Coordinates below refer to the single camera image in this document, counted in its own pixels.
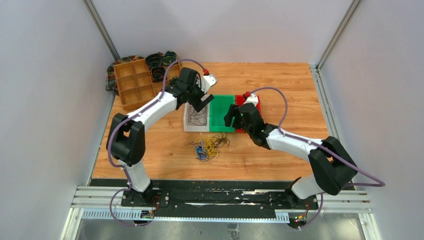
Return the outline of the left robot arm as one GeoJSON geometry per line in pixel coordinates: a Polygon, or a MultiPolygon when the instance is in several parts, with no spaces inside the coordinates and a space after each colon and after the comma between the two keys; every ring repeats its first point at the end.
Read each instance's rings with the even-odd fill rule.
{"type": "Polygon", "coordinates": [[[129,114],[116,114],[112,119],[106,143],[108,160],[115,168],[123,169],[129,190],[140,206],[153,201],[151,179],[143,157],[146,152],[146,132],[162,117],[188,103],[197,112],[204,109],[214,96],[208,91],[218,80],[211,73],[201,75],[184,67],[151,101],[129,114]]]}

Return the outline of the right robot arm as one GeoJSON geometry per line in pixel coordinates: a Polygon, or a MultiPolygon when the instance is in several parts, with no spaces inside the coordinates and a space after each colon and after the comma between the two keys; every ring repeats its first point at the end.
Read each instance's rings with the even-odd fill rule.
{"type": "Polygon", "coordinates": [[[264,122],[253,103],[232,104],[223,119],[227,127],[242,129],[257,146],[289,153],[310,164],[312,174],[299,177],[286,189],[285,200],[291,208],[301,207],[312,195],[337,195],[358,173],[355,162],[337,138],[306,138],[283,131],[264,122]]]}

